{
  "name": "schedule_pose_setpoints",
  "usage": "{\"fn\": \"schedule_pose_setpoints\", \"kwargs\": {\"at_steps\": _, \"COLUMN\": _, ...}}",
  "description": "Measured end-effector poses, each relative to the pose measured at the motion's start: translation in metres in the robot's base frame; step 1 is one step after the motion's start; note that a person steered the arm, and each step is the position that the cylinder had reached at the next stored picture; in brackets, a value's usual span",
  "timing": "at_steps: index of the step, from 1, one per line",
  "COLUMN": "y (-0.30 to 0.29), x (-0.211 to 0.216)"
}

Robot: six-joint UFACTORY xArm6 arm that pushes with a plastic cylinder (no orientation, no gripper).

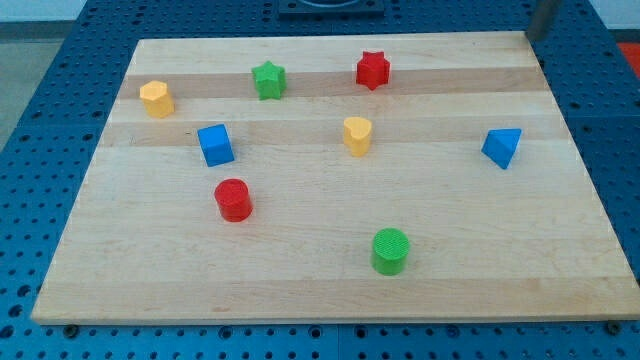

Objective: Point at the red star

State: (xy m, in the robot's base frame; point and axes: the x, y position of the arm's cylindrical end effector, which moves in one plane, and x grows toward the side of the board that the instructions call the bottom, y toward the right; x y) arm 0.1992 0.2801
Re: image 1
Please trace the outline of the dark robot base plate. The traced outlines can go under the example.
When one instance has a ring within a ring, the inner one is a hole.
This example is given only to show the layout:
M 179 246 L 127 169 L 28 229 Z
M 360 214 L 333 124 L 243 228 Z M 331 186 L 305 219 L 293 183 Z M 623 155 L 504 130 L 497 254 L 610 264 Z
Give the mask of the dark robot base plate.
M 381 16 L 385 12 L 383 0 L 278 0 L 279 18 L 303 16 Z

